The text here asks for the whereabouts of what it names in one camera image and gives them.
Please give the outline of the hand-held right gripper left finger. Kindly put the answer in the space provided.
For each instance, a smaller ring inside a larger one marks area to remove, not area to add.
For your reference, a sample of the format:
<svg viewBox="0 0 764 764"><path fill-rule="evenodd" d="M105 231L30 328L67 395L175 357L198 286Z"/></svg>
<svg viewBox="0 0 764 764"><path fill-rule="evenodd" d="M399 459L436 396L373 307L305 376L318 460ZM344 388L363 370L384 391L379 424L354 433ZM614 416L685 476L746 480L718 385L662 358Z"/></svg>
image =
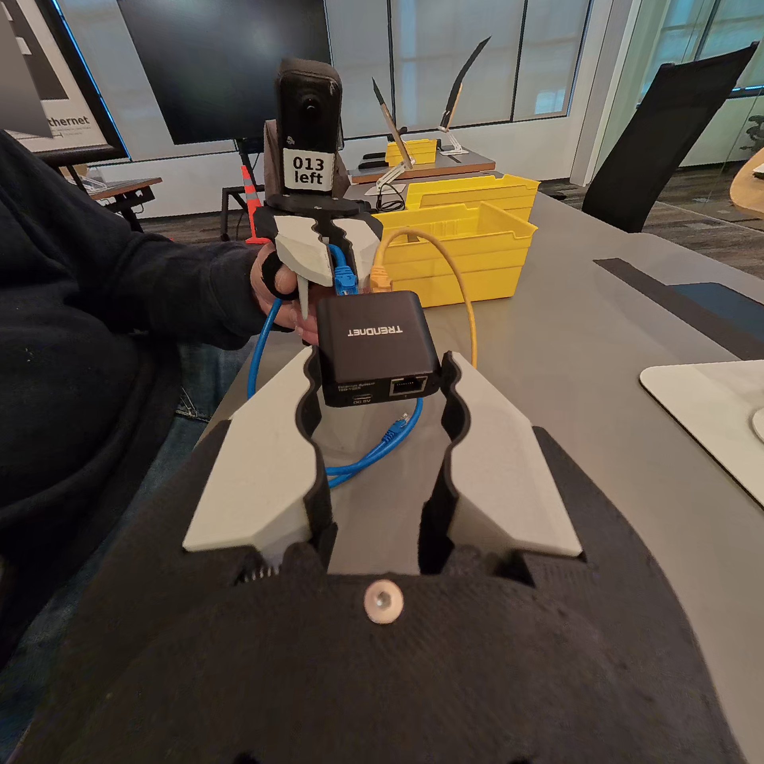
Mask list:
<svg viewBox="0 0 764 764"><path fill-rule="evenodd" d="M187 552L249 546L272 567L309 542L329 568L338 527L312 435L322 412L320 355L305 347L229 419L183 540Z"/></svg>

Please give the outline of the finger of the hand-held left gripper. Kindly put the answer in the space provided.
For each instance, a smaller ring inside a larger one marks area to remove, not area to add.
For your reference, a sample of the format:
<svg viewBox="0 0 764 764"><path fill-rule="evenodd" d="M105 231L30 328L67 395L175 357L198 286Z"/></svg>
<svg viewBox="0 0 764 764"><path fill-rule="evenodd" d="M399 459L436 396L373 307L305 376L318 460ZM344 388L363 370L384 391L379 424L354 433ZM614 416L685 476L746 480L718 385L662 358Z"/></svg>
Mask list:
<svg viewBox="0 0 764 764"><path fill-rule="evenodd" d="M380 236L381 223L373 216L331 220L331 243L338 246L358 281L368 281Z"/></svg>
<svg viewBox="0 0 764 764"><path fill-rule="evenodd" d="M304 215L274 215L276 251L281 262L296 274L303 318L310 313L310 284L332 287L333 270L318 222Z"/></svg>

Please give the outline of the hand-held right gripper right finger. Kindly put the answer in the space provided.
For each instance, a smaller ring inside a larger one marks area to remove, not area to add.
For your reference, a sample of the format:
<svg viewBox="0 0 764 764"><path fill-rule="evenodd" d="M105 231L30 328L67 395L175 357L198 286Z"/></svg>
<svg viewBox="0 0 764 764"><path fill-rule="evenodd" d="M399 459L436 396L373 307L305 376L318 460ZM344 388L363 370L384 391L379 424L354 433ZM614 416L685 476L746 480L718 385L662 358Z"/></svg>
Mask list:
<svg viewBox="0 0 764 764"><path fill-rule="evenodd" d="M419 572L439 575L458 546L500 562L524 552L581 557L530 420L456 351L444 354L441 391L450 442L423 505Z"/></svg>

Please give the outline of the yellow bin with black divider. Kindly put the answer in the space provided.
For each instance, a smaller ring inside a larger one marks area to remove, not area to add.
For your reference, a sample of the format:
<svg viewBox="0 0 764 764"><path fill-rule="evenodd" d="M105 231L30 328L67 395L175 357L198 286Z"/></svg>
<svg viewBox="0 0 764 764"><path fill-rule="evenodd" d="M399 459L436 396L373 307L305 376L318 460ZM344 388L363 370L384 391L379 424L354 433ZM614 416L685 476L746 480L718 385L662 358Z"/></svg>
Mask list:
<svg viewBox="0 0 764 764"><path fill-rule="evenodd" d="M537 227L489 203L377 213L384 234L416 228L434 235L454 259L473 302L511 297ZM387 248L394 291L414 291L423 307L463 302L451 267L432 243L408 234Z"/></svg>

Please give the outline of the black network switch box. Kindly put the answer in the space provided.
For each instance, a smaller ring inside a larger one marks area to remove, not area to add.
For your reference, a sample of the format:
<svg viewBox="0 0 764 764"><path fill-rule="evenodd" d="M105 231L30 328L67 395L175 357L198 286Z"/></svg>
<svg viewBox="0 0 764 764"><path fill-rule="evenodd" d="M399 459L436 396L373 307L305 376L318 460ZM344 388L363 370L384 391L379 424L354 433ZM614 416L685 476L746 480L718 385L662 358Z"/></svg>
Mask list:
<svg viewBox="0 0 764 764"><path fill-rule="evenodd" d="M415 292L326 297L316 318L327 406L388 403L439 390L441 363Z"/></svg>

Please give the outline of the person's left forearm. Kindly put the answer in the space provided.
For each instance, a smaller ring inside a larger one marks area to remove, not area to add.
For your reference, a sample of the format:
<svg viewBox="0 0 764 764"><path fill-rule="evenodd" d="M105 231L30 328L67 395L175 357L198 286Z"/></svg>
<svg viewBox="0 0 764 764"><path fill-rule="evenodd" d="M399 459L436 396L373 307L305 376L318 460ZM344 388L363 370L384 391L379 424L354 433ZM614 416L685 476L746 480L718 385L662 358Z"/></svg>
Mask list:
<svg viewBox="0 0 764 764"><path fill-rule="evenodd" d="M131 232L101 275L92 308L122 329L241 349L266 319L251 282L259 253L245 244L193 246Z"/></svg>

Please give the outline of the person's left hand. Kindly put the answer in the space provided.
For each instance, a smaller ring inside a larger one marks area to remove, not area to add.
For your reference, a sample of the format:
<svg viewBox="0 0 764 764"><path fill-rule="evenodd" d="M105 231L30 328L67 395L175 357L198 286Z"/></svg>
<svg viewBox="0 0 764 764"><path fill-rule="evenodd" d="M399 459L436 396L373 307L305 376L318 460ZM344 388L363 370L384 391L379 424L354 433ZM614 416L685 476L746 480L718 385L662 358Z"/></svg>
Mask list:
<svg viewBox="0 0 764 764"><path fill-rule="evenodd" d="M264 244L251 269L251 287L254 297L264 315L268 315L277 298L281 295L282 304L273 328L278 331L295 332L304 343L319 344L319 333L316 319L316 305L331 293L327 287L316 284L310 285L308 315L302 315L300 301L287 300L287 297L297 290L296 274L283 265L277 256L275 244Z"/></svg>

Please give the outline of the orange traffic cone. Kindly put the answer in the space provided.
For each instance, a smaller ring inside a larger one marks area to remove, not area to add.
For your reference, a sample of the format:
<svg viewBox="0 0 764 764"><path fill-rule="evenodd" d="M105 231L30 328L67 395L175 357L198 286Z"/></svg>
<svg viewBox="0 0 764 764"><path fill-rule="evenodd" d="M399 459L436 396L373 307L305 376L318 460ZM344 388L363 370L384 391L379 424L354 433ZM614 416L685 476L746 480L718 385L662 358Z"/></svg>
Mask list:
<svg viewBox="0 0 764 764"><path fill-rule="evenodd" d="M242 164L242 178L244 184L244 196L246 199L246 209L248 212L251 236L246 240L246 244L264 245L269 240L257 235L254 214L262 206L258 196L256 183L253 181L252 170L246 164Z"/></svg>

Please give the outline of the white stand with dark board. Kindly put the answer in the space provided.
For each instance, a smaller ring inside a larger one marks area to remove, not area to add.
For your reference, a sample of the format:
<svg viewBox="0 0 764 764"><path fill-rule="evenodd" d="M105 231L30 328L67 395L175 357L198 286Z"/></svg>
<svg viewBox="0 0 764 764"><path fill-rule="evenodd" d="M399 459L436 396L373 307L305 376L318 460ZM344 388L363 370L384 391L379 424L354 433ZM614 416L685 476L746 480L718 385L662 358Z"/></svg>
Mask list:
<svg viewBox="0 0 764 764"><path fill-rule="evenodd" d="M387 104L379 89L379 86L377 85L376 80L372 79L372 82L374 87L374 94L380 105L380 109L383 113L388 131L392 135L394 143L400 152L401 157L401 160L398 164L396 164L394 167L390 167L387 172L376 181L377 196L382 196L385 186L391 186L395 190L395 180L398 177L401 177L406 171L410 171L414 168L415 159L409 154L409 151L406 148L406 144L401 138L400 132L396 127L392 115L390 114L390 110L388 110Z"/></svg>
<svg viewBox="0 0 764 764"><path fill-rule="evenodd" d="M451 125L454 118L454 111L456 110L456 106L462 94L464 79L474 64L475 60L478 58L490 40L491 37L487 37L474 48L470 57L466 60L453 81L451 91L448 95L448 100L446 101L444 112L442 113L441 121L437 126L438 131L442 134L442 137L439 139L439 149L441 155L444 157L455 158L457 156L468 153L468 151L462 147L455 134L452 133Z"/></svg>

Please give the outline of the small yellow bin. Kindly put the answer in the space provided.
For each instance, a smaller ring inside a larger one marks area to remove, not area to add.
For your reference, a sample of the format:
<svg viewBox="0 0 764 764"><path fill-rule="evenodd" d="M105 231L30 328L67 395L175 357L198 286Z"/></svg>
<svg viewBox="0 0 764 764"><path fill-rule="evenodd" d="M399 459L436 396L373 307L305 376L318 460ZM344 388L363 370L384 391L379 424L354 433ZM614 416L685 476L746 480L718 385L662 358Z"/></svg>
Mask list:
<svg viewBox="0 0 764 764"><path fill-rule="evenodd" d="M413 165L418 167L435 163L439 140L431 138L404 140L403 146L406 148L407 155L412 160ZM389 167L394 167L403 162L399 145L393 141L389 142L384 158Z"/></svg>

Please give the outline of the large black screen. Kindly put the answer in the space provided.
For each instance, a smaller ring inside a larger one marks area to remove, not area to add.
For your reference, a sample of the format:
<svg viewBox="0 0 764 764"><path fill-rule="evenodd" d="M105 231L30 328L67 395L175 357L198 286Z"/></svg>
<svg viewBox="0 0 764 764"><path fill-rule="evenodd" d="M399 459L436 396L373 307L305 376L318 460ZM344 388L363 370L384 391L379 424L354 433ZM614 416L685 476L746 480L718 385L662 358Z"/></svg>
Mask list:
<svg viewBox="0 0 764 764"><path fill-rule="evenodd" d="M176 145L242 140L277 117L281 61L330 63L322 1L119 1Z"/></svg>

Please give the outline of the white document stand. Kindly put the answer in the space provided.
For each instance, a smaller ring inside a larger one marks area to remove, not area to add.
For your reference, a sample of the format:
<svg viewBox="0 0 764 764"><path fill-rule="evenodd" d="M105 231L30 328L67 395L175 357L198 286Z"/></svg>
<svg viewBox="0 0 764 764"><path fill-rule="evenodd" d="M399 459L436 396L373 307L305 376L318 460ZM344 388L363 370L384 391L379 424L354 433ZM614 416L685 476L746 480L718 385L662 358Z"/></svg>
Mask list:
<svg viewBox="0 0 764 764"><path fill-rule="evenodd" d="M639 382L763 504L763 360L655 366Z"/></svg>

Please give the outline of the framed black white poster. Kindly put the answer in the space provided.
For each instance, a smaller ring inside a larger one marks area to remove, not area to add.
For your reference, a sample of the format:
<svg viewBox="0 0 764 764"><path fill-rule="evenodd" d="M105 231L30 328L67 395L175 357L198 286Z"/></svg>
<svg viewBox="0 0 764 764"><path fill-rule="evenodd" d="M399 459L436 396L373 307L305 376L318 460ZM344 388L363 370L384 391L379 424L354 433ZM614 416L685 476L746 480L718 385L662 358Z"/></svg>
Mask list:
<svg viewBox="0 0 764 764"><path fill-rule="evenodd" d="M1 8L2 129L52 166L126 158L60 3Z"/></svg>

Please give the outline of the black office chair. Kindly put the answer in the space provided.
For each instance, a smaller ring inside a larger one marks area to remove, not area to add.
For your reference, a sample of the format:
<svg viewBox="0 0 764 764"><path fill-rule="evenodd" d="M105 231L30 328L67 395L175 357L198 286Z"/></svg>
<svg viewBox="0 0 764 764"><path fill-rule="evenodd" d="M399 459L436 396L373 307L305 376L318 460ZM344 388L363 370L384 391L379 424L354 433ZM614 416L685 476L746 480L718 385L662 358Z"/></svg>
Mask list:
<svg viewBox="0 0 764 764"><path fill-rule="evenodd" d="M664 63L591 180L581 211L639 233L657 198L730 96L759 42L681 64Z"/></svg>

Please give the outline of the instruction sheet on stand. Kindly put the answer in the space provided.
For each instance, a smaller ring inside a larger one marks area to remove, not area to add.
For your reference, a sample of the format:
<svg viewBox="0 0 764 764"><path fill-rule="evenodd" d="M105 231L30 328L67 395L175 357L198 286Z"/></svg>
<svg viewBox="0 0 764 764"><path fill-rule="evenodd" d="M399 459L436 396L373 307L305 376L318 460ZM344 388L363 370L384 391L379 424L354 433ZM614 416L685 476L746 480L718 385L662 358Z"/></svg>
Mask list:
<svg viewBox="0 0 764 764"><path fill-rule="evenodd" d="M732 205L742 214L763 220L763 155L758 150L737 172L730 187Z"/></svg>

